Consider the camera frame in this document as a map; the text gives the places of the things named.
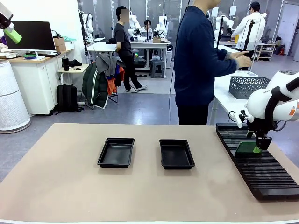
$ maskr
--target black backpack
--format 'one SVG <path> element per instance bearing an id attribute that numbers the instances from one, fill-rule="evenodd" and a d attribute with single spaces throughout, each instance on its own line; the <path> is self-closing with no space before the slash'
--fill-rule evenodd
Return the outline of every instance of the black backpack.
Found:
<path id="1" fill-rule="evenodd" d="M 65 111 L 80 112 L 84 110 L 84 108 L 78 106 L 77 88 L 73 84 L 64 84 L 57 87 L 56 110 L 58 113 Z"/>

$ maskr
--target black cap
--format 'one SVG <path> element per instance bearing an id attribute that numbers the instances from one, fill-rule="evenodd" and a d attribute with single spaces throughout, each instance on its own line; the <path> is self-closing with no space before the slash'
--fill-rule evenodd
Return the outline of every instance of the black cap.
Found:
<path id="1" fill-rule="evenodd" d="M 260 7 L 261 7 L 260 3 L 258 3 L 257 1 L 252 2 L 250 5 L 250 9 L 253 9 L 253 11 L 255 11 L 255 12 L 259 12 Z"/>

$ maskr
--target navy blue shirt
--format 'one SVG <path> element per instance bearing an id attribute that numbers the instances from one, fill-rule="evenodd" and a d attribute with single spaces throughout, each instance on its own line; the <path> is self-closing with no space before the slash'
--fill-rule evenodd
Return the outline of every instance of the navy blue shirt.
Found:
<path id="1" fill-rule="evenodd" d="M 181 22 L 174 59 L 176 104 L 209 104 L 214 97 L 215 77 L 236 71 L 227 51 L 214 48 L 211 22 L 196 6 L 189 6 Z"/>

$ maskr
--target black monitor screen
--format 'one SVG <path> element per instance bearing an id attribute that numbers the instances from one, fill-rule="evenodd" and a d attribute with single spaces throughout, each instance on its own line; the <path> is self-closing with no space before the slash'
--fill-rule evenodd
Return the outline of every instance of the black monitor screen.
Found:
<path id="1" fill-rule="evenodd" d="M 13 21 L 13 24 L 22 39 L 16 44 L 5 35 L 9 49 L 56 51 L 49 22 Z"/>

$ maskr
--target jacket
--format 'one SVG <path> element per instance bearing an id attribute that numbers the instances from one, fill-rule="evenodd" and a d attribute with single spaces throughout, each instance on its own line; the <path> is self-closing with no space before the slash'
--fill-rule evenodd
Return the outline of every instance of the jacket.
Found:
<path id="1" fill-rule="evenodd" d="M 106 76 L 112 77 L 115 75 L 116 65 L 121 67 L 125 66 L 122 62 L 118 61 L 115 57 L 109 54 L 100 54 L 96 58 L 96 64 L 99 73 L 105 72 Z"/>
<path id="2" fill-rule="evenodd" d="M 97 64 L 90 64 L 83 76 L 82 91 L 90 105 L 101 109 L 106 107 L 108 101 L 108 81 L 105 73 L 97 71 Z"/>
<path id="3" fill-rule="evenodd" d="M 207 105 L 213 100 L 215 77 L 234 73 L 236 60 L 214 48 L 211 22 L 196 6 L 182 19 L 174 58 L 176 104 Z"/>
<path id="4" fill-rule="evenodd" d="M 255 24 L 253 24 L 253 27 L 251 29 L 249 43 L 246 50 L 254 50 L 256 48 L 257 44 L 260 42 L 263 36 L 263 30 L 265 29 L 266 24 L 266 16 L 266 13 L 260 14 L 259 12 L 254 12 L 251 15 L 248 15 L 244 19 L 242 19 L 241 23 L 237 26 L 237 28 L 232 34 L 232 37 L 235 37 L 238 34 L 240 34 L 236 48 L 241 50 L 244 49 L 251 20 L 253 20 Z"/>

